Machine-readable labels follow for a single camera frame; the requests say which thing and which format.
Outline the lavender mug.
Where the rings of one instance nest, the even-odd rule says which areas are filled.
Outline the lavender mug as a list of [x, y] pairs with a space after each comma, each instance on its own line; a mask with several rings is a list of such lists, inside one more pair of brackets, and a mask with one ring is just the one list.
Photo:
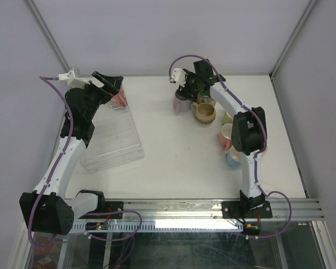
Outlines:
[[187, 98], [180, 96], [179, 94], [175, 94], [173, 107], [176, 114], [188, 112], [191, 109], [191, 101]]

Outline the pink patterned mug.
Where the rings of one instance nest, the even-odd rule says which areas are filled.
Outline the pink patterned mug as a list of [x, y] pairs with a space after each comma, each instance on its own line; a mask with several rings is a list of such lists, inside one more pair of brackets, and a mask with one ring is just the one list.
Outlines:
[[128, 106], [128, 102], [127, 102], [127, 98], [126, 98], [123, 86], [121, 86], [119, 92], [111, 98], [110, 102], [112, 106], [114, 107], [124, 107], [125, 108]]

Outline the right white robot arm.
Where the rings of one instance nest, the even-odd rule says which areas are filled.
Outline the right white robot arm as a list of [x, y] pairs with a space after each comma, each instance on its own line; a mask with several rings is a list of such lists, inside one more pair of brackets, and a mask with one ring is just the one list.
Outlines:
[[261, 158], [267, 148], [267, 126], [262, 107], [252, 107], [228, 89], [225, 79], [207, 59], [194, 62], [194, 72], [170, 67], [169, 79], [178, 83], [185, 97], [199, 91], [209, 93], [232, 116], [230, 149], [241, 157], [242, 186], [240, 201], [228, 207], [230, 216], [242, 219], [252, 217], [265, 205], [262, 189]]

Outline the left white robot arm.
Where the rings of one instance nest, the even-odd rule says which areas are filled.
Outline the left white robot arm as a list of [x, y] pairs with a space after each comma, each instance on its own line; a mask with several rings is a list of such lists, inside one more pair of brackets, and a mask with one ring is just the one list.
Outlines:
[[93, 137], [92, 121], [97, 110], [123, 92], [122, 76], [96, 71], [92, 76], [102, 85], [79, 77], [73, 69], [57, 77], [42, 77], [48, 85], [53, 81], [66, 82], [69, 90], [59, 94], [66, 113], [54, 159], [34, 190], [24, 192], [19, 200], [29, 232], [66, 235], [76, 219], [88, 213], [98, 218], [106, 211], [102, 191], [82, 190], [73, 199], [64, 198], [73, 171]]

